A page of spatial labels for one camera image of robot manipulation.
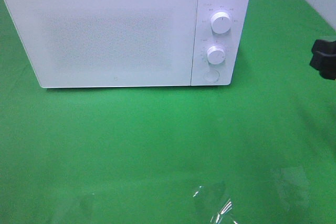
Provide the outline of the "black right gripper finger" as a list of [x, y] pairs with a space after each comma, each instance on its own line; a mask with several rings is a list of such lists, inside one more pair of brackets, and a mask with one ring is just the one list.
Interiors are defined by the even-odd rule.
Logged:
[[309, 65], [324, 79], [335, 80], [335, 41], [317, 39], [312, 48]]

